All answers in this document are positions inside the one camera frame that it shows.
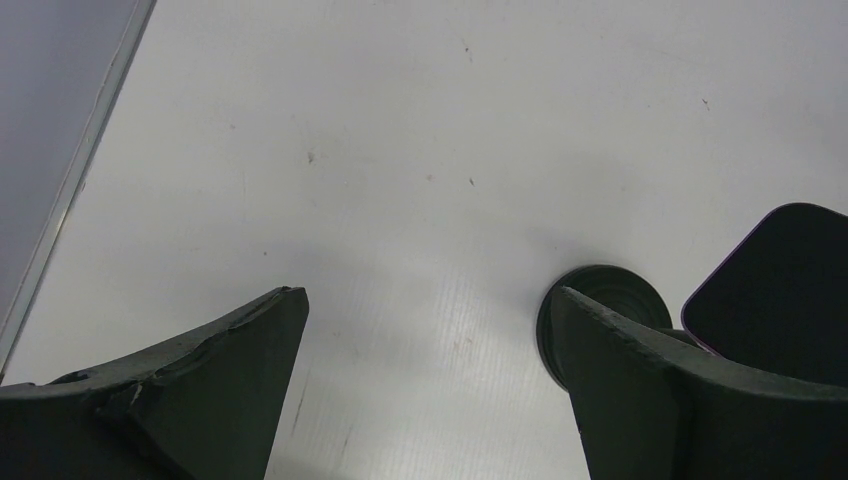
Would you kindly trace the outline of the black round-base phone stand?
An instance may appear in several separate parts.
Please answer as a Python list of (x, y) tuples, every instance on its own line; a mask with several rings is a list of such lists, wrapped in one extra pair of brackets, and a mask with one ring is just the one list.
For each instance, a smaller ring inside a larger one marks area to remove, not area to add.
[(556, 384), (567, 388), (567, 375), (555, 358), (551, 302), (563, 287), (572, 288), (616, 313), (643, 326), (694, 346), (695, 340), (672, 325), (671, 315), (658, 291), (644, 278), (625, 268), (595, 264), (572, 269), (547, 291), (536, 320), (536, 344), (542, 363)]

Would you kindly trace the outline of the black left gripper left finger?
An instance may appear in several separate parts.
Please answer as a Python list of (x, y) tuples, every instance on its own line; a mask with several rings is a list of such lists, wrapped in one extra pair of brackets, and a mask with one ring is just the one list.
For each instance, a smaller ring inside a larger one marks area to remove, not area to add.
[(309, 314), (279, 287), (200, 327), (1, 390), (5, 479), (260, 479)]

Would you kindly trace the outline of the purple phone with black screen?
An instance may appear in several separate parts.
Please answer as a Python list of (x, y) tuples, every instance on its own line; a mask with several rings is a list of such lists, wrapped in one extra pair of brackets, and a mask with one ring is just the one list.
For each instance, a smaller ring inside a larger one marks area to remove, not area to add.
[(810, 203), (769, 212), (689, 297), (681, 321), (733, 362), (846, 386), (846, 215)]

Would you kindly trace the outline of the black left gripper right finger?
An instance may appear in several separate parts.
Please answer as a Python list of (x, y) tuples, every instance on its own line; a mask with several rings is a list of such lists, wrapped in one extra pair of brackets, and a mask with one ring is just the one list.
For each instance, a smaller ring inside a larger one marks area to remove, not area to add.
[(847, 391), (750, 368), (564, 288), (552, 333), (594, 479), (843, 479)]

